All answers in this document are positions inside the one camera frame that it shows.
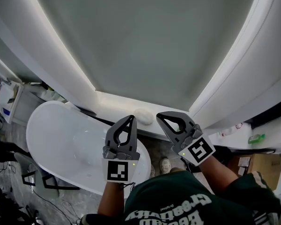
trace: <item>marble floor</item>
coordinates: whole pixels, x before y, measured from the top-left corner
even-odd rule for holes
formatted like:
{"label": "marble floor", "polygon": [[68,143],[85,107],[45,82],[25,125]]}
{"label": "marble floor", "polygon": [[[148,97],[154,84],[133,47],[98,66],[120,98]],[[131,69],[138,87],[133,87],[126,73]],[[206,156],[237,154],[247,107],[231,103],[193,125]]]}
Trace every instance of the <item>marble floor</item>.
{"label": "marble floor", "polygon": [[[26,127],[15,123],[12,125],[5,124],[0,132],[5,134],[7,142],[13,142],[28,151],[26,143]],[[151,162],[155,168],[155,175],[160,174],[159,161],[163,157],[167,157],[171,161],[172,167],[185,167],[178,155],[171,150],[170,142],[152,139],[145,136],[139,136],[138,139],[145,145],[149,152]],[[30,186],[22,183],[19,165],[15,162],[11,162],[11,164],[15,166],[16,173],[13,173],[10,169],[2,171],[0,174],[0,188],[2,188],[8,196],[12,197],[21,207],[29,205],[32,211],[38,210],[39,216],[45,225],[69,224],[69,221],[60,211],[34,194]],[[194,175],[210,190],[210,187],[202,173],[195,173]],[[65,184],[64,181],[59,179],[57,180],[59,185]],[[72,224],[75,224],[77,220],[75,213],[79,218],[87,213],[96,213],[100,200],[100,195],[81,189],[78,191],[60,190],[60,197],[50,201],[68,216],[68,219]],[[71,203],[75,213],[67,202]]]}

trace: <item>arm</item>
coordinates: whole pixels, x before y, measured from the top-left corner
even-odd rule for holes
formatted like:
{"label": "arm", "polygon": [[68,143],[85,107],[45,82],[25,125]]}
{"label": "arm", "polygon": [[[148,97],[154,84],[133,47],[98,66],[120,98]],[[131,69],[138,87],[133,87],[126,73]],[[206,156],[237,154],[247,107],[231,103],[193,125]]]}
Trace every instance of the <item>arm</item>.
{"label": "arm", "polygon": [[120,184],[107,182],[99,205],[98,214],[118,218],[124,213],[124,190]]}
{"label": "arm", "polygon": [[210,156],[199,165],[207,182],[215,194],[221,194],[233,181],[238,179],[237,175],[229,168],[221,164],[214,156]]}

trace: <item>green object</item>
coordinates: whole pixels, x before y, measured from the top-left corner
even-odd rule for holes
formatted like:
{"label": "green object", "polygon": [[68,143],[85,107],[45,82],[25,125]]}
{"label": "green object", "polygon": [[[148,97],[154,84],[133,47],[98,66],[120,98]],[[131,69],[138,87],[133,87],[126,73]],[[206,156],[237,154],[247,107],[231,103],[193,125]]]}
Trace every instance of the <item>green object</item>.
{"label": "green object", "polygon": [[265,136],[266,136],[265,134],[263,134],[263,135],[257,134],[257,135],[251,136],[251,137],[249,137],[248,143],[249,144],[259,143],[265,138]]}

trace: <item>white freestanding bathtub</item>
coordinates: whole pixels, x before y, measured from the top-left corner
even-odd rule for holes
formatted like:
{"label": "white freestanding bathtub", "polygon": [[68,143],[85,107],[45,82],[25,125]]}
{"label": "white freestanding bathtub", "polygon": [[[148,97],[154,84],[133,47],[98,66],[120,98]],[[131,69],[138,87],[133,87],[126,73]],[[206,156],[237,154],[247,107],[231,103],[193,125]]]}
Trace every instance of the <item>white freestanding bathtub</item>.
{"label": "white freestanding bathtub", "polygon": [[[67,105],[51,101],[31,115],[26,132],[29,151],[38,165],[54,176],[96,194],[103,194],[105,181],[101,158],[110,126]],[[120,135],[125,141],[127,133]],[[132,181],[142,183],[150,176],[151,160],[137,140],[140,160]],[[125,188],[125,198],[130,186]]]}

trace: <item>sneaker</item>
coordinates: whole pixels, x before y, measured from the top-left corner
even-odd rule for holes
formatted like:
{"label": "sneaker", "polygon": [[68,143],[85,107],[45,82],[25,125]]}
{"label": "sneaker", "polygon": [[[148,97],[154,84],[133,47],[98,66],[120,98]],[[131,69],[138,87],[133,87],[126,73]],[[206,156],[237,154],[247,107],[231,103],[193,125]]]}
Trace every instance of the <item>sneaker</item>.
{"label": "sneaker", "polygon": [[155,168],[153,167],[153,165],[151,164],[151,173],[150,173],[150,178],[155,177]]}
{"label": "sneaker", "polygon": [[169,173],[170,169],[171,169],[170,160],[167,158],[161,159],[160,163],[159,163],[159,168],[160,168],[161,174]]}

